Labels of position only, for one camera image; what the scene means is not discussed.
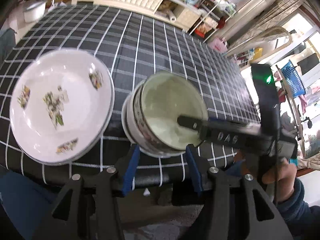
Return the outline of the right hand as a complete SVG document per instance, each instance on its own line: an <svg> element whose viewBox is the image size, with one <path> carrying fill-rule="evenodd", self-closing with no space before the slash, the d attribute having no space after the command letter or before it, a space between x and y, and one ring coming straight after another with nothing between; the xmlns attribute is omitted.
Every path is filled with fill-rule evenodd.
<svg viewBox="0 0 320 240"><path fill-rule="evenodd" d="M233 176L244 176L250 174L254 179L257 178L257 172L247 167L245 155L238 152L234 157L234 164L228 169ZM300 206L303 203L302 186L300 181L296 181L297 167L290 164L286 159L278 165L268 170L261 178L265 185L277 184L274 191L274 201L279 205Z"/></svg>

